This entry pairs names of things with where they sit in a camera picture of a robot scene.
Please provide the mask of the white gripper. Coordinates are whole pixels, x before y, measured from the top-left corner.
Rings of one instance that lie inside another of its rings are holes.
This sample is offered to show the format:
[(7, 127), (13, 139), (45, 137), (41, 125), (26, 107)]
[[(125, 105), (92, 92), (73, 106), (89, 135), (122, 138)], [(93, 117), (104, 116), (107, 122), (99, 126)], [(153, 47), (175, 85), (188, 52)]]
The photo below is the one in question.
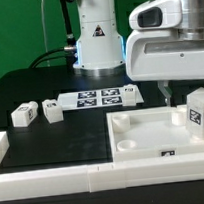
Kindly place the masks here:
[(168, 80), (204, 79), (204, 40), (180, 40), (173, 29), (133, 31), (126, 44), (126, 72), (133, 81), (158, 81), (172, 106)]

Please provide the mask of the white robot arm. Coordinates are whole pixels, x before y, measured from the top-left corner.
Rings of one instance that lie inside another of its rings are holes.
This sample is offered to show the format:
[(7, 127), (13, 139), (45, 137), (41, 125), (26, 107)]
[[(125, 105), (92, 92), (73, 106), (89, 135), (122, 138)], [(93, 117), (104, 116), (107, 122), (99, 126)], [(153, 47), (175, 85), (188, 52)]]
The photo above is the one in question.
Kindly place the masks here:
[(126, 40), (117, 32), (113, 0), (77, 6), (76, 72), (100, 76), (125, 67), (133, 81), (157, 81), (167, 98), (169, 81), (204, 79), (204, 0), (144, 2), (130, 14)]

